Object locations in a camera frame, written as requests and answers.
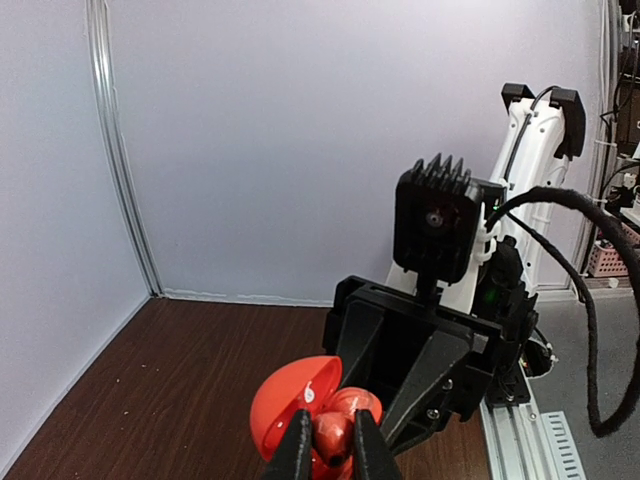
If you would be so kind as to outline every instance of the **cable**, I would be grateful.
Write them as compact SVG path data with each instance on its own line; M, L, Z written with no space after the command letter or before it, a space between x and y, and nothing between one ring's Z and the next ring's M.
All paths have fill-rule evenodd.
M485 228L491 231L500 218L507 215L511 210L526 203L556 203L572 210L579 210L585 217L591 220L602 231L605 238L609 240L629 271L629 280L633 288L633 295L636 302L636 309L640 314L640 262L627 240L622 228L614 222L604 211L594 205L591 200L574 190L563 190L551 187L535 187L526 193L518 195L505 202L498 210L494 211L487 219ZM537 234L534 236L537 241L543 238ZM545 250L557 250L548 240L543 240L541 245ZM557 260L560 261L561 254L557 252ZM577 275L573 267L566 269L570 275ZM591 430L597 437L604 437L617 431L620 426L629 419L635 411L638 399L640 398L640 336L636 343L636 356L634 360L633 373L620 404L613 414L606 420L601 419L600 407L598 404L598 328L596 311L593 298L589 289L586 288L584 280L577 275L573 279L576 288L585 289L582 292L587 309L588 335L588 363L587 363L587 411Z
M618 168L617 170L615 170L611 176L609 177L609 180L607 180L605 182L605 184L602 186L602 188L600 189L600 198L604 198L604 194L607 190L607 187L609 186L609 184L613 181L613 179L615 178L615 176L617 174L619 174L620 172L624 172L625 170L631 170L632 168L638 168L640 167L640 162L636 162L636 163L632 163L629 165L624 165L620 168Z
M513 148L511 149L511 153L509 154L509 160L507 160L507 166L504 170L504 179L505 181L509 181L509 174L511 173L511 167L513 167L513 162L516 158L516 153L518 152L518 148L520 148L520 142L522 142L522 138L524 137L524 133L529 126L529 122L531 121L531 117L535 113L536 106L538 102L542 100L547 93L549 93L554 88L557 88L557 85L551 85L550 87L545 88L541 91L536 98L533 99L533 103L531 104L531 112L527 113L527 116L524 118L524 123L520 127L520 131L518 132L518 136L516 137L516 141L513 143Z

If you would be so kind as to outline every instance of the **red toy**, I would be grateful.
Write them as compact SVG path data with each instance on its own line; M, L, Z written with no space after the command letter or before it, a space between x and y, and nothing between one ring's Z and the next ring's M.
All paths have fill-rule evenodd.
M313 478L351 478L355 412L369 410L379 425L382 404L361 388L337 390L341 379L340 357L324 355L285 365L262 384L251 405L250 425L265 460L271 460L293 414L305 409L313 422Z

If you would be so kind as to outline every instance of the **gray wall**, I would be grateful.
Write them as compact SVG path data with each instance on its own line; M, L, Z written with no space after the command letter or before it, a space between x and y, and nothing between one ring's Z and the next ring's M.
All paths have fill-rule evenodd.
M164 285L318 301L345 275L383 279L399 175L443 151L488 176L504 82L577 88L593 118L598 11L113 0L123 127ZM569 186L586 188L591 138ZM565 213L551 229L569 256L579 225ZM545 262L541 282L563 280Z
M92 92L84 5L0 5L0 477L146 298Z

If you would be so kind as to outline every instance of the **wooden floor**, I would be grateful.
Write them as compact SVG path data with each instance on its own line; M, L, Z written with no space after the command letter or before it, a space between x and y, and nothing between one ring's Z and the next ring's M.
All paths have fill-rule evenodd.
M150 301L20 456L6 480L257 479L254 392L322 353L325 311ZM488 479L479 417L398 457L406 479Z

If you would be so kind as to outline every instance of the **black bracket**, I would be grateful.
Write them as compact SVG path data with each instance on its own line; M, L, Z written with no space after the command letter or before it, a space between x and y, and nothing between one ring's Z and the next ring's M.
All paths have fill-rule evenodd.
M535 98L527 85L505 83L502 87L502 101L507 111L512 102L519 102L523 98ZM587 116L580 94L576 90L556 87L551 90L549 105L562 109L565 123L564 137L554 156L556 158L562 158L565 155L569 158L579 157L584 147L587 125Z

